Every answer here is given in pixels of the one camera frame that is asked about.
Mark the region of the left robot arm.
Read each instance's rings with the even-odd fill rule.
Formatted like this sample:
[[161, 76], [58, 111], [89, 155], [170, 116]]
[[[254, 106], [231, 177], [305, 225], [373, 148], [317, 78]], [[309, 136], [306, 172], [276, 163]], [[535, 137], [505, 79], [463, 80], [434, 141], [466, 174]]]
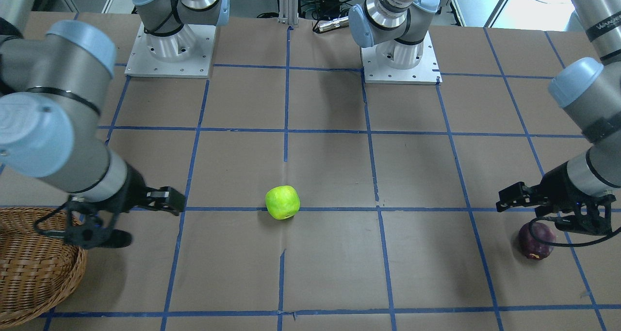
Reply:
[[[360, 48], [379, 48], [388, 66], [410, 69], [403, 50], [418, 48], [440, 0], [364, 0], [348, 11]], [[597, 59], [581, 58], [550, 81], [557, 105], [576, 123], [591, 147], [547, 172], [538, 185], [515, 183], [499, 192], [496, 209], [535, 206], [536, 221], [558, 230], [597, 236], [612, 230], [611, 205], [620, 187], [620, 0], [571, 0]]]

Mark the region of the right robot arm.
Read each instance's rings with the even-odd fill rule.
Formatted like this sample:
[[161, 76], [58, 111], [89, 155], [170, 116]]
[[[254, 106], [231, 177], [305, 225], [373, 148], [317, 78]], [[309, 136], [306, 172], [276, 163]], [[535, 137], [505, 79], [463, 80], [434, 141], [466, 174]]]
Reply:
[[[142, 30], [127, 75], [209, 76], [215, 29], [228, 23], [230, 0], [131, 1]], [[130, 245], [131, 234], [115, 224], [135, 207], [173, 215], [186, 207], [184, 194], [147, 186], [96, 138], [116, 59], [113, 41], [91, 24], [63, 20], [36, 41], [1, 20], [1, 162], [68, 194], [33, 229], [84, 249]]]

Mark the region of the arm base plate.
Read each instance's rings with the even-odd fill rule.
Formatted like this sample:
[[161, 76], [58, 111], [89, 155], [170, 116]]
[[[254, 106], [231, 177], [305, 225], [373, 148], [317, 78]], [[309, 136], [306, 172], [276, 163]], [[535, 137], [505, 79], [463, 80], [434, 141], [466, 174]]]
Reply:
[[395, 40], [360, 49], [366, 83], [437, 85], [443, 82], [430, 33], [415, 45]]
[[144, 78], [208, 79], [212, 68], [217, 27], [185, 24], [168, 37], [138, 28], [125, 74]]

